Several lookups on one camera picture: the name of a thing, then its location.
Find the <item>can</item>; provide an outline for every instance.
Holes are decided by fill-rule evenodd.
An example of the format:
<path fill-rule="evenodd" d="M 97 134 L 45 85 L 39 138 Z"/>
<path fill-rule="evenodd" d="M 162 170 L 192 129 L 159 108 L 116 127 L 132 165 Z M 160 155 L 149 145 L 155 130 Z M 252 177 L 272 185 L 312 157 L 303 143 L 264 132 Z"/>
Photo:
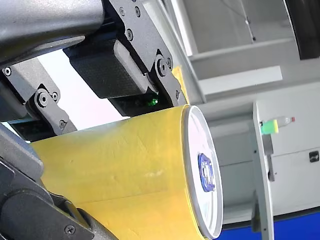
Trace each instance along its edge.
<path fill-rule="evenodd" d="M 179 106 L 32 143 L 47 189 L 120 240 L 216 239 L 218 159 L 196 106 Z"/>

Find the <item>blue floor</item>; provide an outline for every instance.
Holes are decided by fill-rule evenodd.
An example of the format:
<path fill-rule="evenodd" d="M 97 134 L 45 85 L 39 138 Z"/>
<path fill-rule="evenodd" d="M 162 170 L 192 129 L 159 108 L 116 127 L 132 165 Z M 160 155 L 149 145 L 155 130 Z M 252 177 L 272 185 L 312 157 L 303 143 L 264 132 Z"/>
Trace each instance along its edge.
<path fill-rule="evenodd" d="M 274 223 L 275 240 L 320 240 L 320 213 L 301 216 Z M 260 240 L 260 233 L 251 232 L 250 227 L 226 230 L 219 240 Z"/>

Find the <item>green led light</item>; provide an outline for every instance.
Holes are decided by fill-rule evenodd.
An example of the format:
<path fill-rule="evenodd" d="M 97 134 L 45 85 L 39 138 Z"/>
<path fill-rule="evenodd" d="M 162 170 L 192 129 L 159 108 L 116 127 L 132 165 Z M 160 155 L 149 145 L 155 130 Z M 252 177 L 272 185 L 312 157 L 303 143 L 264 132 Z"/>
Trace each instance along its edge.
<path fill-rule="evenodd" d="M 157 104 L 158 104 L 158 99 L 154 98 L 154 99 L 152 99 L 152 101 L 150 101 L 148 103 L 148 106 L 154 106 L 154 105 L 157 105 Z"/>

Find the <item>yellow cylinder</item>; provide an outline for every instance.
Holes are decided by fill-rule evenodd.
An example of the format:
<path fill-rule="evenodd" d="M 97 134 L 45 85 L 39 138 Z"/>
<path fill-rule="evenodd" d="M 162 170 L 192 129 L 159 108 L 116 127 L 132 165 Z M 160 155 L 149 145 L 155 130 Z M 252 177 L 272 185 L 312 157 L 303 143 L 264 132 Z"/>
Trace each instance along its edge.
<path fill-rule="evenodd" d="M 120 240 L 203 240 L 185 171 L 183 124 L 188 108 L 32 143 L 45 166 L 44 185 Z"/>

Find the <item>black switch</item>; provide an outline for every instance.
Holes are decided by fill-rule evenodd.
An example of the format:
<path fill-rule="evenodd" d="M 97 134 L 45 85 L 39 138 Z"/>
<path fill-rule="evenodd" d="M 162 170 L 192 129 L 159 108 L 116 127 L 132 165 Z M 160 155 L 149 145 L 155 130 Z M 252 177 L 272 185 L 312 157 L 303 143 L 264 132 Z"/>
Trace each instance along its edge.
<path fill-rule="evenodd" d="M 319 162 L 319 151 L 309 152 L 310 163 Z"/>

